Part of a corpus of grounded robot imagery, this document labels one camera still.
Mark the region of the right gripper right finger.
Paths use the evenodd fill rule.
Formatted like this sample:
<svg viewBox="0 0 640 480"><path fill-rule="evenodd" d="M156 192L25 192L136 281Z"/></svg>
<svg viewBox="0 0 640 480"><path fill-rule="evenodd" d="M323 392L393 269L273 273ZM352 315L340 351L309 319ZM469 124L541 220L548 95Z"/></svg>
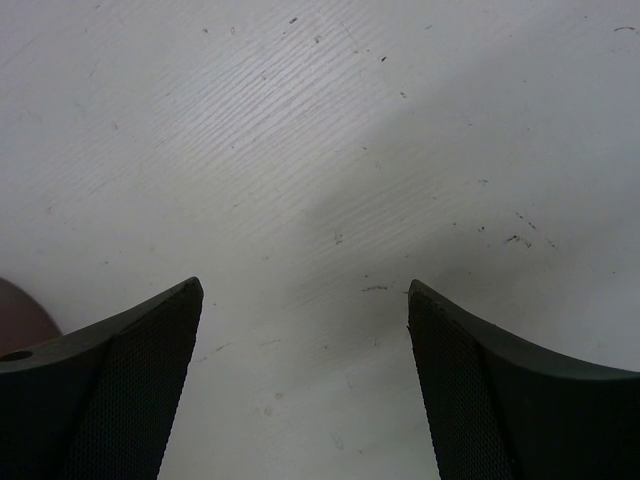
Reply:
<svg viewBox="0 0 640 480"><path fill-rule="evenodd" d="M408 330L443 479L635 479L639 376L499 328L420 281Z"/></svg>

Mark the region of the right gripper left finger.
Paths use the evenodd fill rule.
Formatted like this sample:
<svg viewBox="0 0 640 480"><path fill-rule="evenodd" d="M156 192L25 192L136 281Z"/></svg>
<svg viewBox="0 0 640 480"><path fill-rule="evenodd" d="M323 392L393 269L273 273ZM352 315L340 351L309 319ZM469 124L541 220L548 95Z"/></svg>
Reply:
<svg viewBox="0 0 640 480"><path fill-rule="evenodd" d="M192 359L191 277L110 318L1 355L5 479L154 479Z"/></svg>

